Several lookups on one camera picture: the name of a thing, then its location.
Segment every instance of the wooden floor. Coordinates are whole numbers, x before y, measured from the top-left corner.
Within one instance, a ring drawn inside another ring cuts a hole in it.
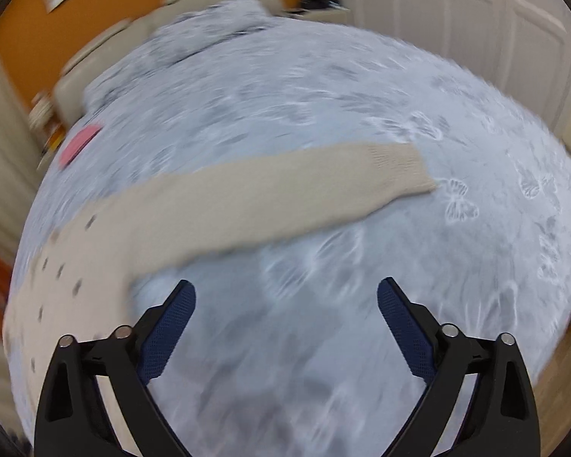
[[[571,327],[533,388],[541,456],[548,457],[571,429]]]

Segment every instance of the bed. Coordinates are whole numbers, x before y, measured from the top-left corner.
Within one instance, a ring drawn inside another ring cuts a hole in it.
[[[92,122],[104,128],[67,169],[49,168],[11,295],[86,201],[164,172],[337,142],[413,142],[436,191],[134,284],[137,316],[181,278],[204,297],[150,383],[156,403],[192,455],[380,455],[423,391],[376,308],[386,276],[466,334],[513,333],[536,382],[571,315],[571,159],[542,121],[451,61],[365,30],[280,17],[281,0],[260,0],[266,25],[155,67],[144,51],[153,33],[162,29],[167,53],[183,37],[161,26],[219,1],[164,0],[64,67],[53,97],[68,138]],[[31,438],[24,332],[7,333]],[[464,393],[472,387],[466,380]],[[437,450],[452,444],[466,403]]]

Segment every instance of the orange wall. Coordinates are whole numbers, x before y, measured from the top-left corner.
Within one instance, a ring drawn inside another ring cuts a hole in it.
[[[0,18],[0,58],[22,99],[50,91],[68,59],[104,29],[137,18],[160,0],[66,0],[47,14],[43,0],[12,0]],[[294,6],[296,0],[285,0]]]

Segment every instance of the bedside table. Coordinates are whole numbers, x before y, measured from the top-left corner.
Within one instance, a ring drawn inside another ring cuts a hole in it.
[[[327,22],[330,24],[351,24],[351,10],[345,7],[322,10],[286,10],[285,16],[299,21]]]

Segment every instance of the silver screw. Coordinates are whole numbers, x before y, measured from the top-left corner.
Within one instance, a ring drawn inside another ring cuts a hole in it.
[[[116,331],[114,331],[114,336],[117,338],[127,338],[132,331],[133,329],[131,328],[131,326],[128,325],[119,326],[116,329]]]
[[[64,335],[59,339],[59,346],[60,347],[68,347],[74,341],[74,337],[71,335]]]
[[[510,333],[502,333],[501,341],[506,345],[514,345],[516,343],[516,339]]]
[[[454,338],[459,335],[459,329],[457,326],[447,323],[446,325],[442,326],[442,333],[444,333],[447,337]]]

